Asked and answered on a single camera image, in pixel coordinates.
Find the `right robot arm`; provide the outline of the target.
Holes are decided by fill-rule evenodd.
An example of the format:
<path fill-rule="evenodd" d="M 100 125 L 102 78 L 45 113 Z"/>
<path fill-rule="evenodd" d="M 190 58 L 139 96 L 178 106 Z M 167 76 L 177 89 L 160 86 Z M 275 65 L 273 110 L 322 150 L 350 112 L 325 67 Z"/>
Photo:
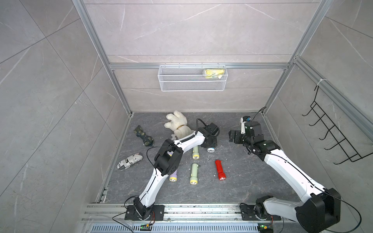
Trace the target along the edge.
<path fill-rule="evenodd" d="M 343 200 L 337 190 L 327 189 L 294 164 L 279 145 L 265 140 L 259 122 L 253 117 L 240 119 L 241 130 L 229 131 L 229 141 L 242 144 L 249 154 L 256 155 L 272 167 L 296 192 L 300 201 L 281 200 L 271 195 L 255 202 L 253 213 L 259 220 L 280 216 L 299 223 L 308 233 L 320 233 L 341 220 Z"/>

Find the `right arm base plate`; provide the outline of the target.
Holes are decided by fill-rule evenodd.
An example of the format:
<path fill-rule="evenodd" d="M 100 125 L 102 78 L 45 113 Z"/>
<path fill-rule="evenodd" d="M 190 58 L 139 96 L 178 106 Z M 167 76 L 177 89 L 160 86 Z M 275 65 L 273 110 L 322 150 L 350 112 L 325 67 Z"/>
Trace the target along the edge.
<path fill-rule="evenodd" d="M 261 220 L 261 221 L 280 221 L 282 218 L 276 215 L 270 215 L 260 204 L 246 204 L 239 205 L 242 220 Z"/>

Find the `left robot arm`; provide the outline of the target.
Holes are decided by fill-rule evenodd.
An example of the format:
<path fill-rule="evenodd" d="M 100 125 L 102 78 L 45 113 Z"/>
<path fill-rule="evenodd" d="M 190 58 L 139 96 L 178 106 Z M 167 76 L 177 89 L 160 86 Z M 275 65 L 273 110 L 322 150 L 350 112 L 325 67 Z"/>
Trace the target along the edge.
<path fill-rule="evenodd" d="M 200 118 L 197 122 L 203 124 L 197 127 L 185 137 L 178 137 L 177 140 L 167 139 L 159 147 L 154 157 L 153 173 L 144 191 L 139 196 L 133 196 L 133 205 L 136 215 L 141 220 L 146 220 L 152 213 L 156 196 L 165 180 L 172 175 L 179 167 L 184 153 L 196 146 L 211 148 L 217 144 L 217 136 L 220 134 L 219 127 L 211 123 L 205 124 Z"/>

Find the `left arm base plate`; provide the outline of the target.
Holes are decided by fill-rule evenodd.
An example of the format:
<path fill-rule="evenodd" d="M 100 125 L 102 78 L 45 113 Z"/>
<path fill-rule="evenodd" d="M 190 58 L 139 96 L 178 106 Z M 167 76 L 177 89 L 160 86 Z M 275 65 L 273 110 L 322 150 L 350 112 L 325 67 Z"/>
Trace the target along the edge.
<path fill-rule="evenodd" d="M 162 221 L 164 218 L 165 206 L 153 205 L 149 208 L 137 210 L 133 205 L 129 205 L 125 212 L 125 220 L 152 220 Z"/>

